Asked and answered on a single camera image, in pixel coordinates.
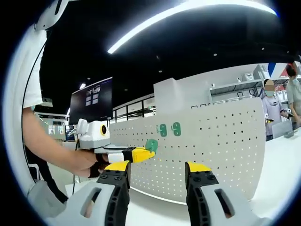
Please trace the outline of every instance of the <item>gray shirt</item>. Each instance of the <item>gray shirt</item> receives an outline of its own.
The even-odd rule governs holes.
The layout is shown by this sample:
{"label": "gray shirt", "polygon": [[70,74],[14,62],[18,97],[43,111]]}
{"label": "gray shirt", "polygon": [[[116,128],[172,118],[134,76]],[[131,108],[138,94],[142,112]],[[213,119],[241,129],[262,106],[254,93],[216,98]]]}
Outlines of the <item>gray shirt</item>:
{"label": "gray shirt", "polygon": [[264,113],[269,115],[269,119],[274,120],[273,122],[266,124],[265,127],[266,135],[272,135],[272,126],[281,122],[280,112],[284,109],[276,96],[265,97],[262,99],[262,105]]}
{"label": "gray shirt", "polygon": [[286,86],[288,104],[293,104],[297,115],[301,116],[301,84],[296,85],[289,81]]}

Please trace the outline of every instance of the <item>person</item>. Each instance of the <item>person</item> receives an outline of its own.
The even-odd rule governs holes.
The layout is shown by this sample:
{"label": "person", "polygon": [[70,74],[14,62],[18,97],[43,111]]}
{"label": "person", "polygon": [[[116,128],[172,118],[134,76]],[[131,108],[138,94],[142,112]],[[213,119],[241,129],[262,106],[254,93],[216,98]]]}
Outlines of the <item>person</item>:
{"label": "person", "polygon": [[[43,47],[46,42],[46,31],[40,40],[40,48]],[[24,97],[23,111],[22,111],[22,129],[24,143],[28,148],[27,152],[30,151],[35,157],[30,156],[31,163],[36,163],[42,166],[42,175],[44,180],[48,184],[49,188],[53,188],[53,179],[51,177],[49,169],[45,166],[46,162],[56,165],[64,170],[71,172],[77,176],[89,177],[92,174],[91,168],[95,169],[95,166],[99,166],[97,161],[102,162],[102,168],[105,167],[105,163],[108,162],[108,156],[103,154],[98,156],[89,150],[77,150],[72,151],[57,143],[51,136],[49,136],[36,116],[34,115],[32,108],[36,105],[41,104],[42,94],[40,89],[40,63],[42,59],[44,49],[41,51],[31,76],[28,81],[27,89]],[[52,189],[52,192],[56,197],[64,202],[65,197],[62,198],[61,194],[57,192],[58,189]]]}
{"label": "person", "polygon": [[292,111],[293,130],[301,126],[301,84],[297,80],[297,73],[291,65],[286,67],[289,81],[286,86],[287,100]]}
{"label": "person", "polygon": [[274,82],[266,79],[263,85],[265,89],[265,97],[262,99],[263,112],[273,120],[271,123],[266,120],[266,141],[269,141],[273,139],[272,126],[281,122],[281,116],[289,118],[289,114],[283,109],[279,98],[274,94]]}

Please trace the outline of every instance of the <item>white pegboard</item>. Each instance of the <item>white pegboard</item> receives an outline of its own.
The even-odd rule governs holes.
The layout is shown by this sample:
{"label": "white pegboard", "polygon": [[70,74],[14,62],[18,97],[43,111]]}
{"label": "white pegboard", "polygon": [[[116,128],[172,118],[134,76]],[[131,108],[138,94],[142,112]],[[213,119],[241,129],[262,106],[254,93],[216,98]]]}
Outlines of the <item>white pegboard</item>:
{"label": "white pegboard", "polygon": [[[171,130],[174,122],[181,125],[180,136]],[[157,132],[161,124],[166,124],[166,137]],[[150,138],[158,141],[154,158],[131,167],[131,186],[144,193],[186,202],[186,161],[209,166],[219,182],[240,189],[247,199],[257,188],[265,148],[260,98],[114,123],[110,133],[115,145],[144,146]]]}

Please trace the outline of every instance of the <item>human arm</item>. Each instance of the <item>human arm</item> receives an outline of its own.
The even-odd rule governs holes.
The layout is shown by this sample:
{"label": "human arm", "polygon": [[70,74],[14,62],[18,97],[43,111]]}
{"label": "human arm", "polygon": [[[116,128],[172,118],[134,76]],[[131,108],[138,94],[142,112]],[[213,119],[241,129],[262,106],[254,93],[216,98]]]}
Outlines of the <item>human arm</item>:
{"label": "human arm", "polygon": [[298,125],[301,125],[301,118],[297,115],[297,112],[295,111],[294,107],[293,107],[293,103],[290,104],[290,109],[292,111],[293,117],[296,120]]}
{"label": "human arm", "polygon": [[287,113],[287,110],[285,110],[282,106],[282,103],[281,101],[279,100],[279,98],[276,96],[276,99],[278,101],[278,104],[279,104],[279,108],[280,108],[280,115],[287,118],[288,119],[288,113]]}
{"label": "human arm", "polygon": [[[88,150],[72,151],[58,144],[46,134],[31,108],[23,109],[22,129],[26,146],[36,156],[78,176],[90,176],[95,154]],[[108,161],[107,155],[103,155],[103,159]]]}
{"label": "human arm", "polygon": [[295,108],[293,107],[293,102],[294,102],[294,96],[293,96],[293,91],[292,91],[292,88],[287,86],[286,88],[286,93],[287,93],[287,100],[288,100],[288,105],[289,105],[289,108],[291,109],[292,111],[292,114],[293,114],[293,117],[295,119],[295,121],[297,122],[298,125],[301,124],[301,119],[300,117],[298,116]]}

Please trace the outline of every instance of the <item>yellow camera lens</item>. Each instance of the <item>yellow camera lens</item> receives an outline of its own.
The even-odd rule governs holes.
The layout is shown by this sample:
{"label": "yellow camera lens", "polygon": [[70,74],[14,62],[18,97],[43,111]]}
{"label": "yellow camera lens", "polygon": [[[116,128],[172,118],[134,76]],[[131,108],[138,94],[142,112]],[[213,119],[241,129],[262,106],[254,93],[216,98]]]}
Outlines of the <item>yellow camera lens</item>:
{"label": "yellow camera lens", "polygon": [[107,128],[106,128],[105,125],[102,125],[102,126],[100,127],[100,133],[101,133],[102,135],[105,135],[105,134],[107,133]]}

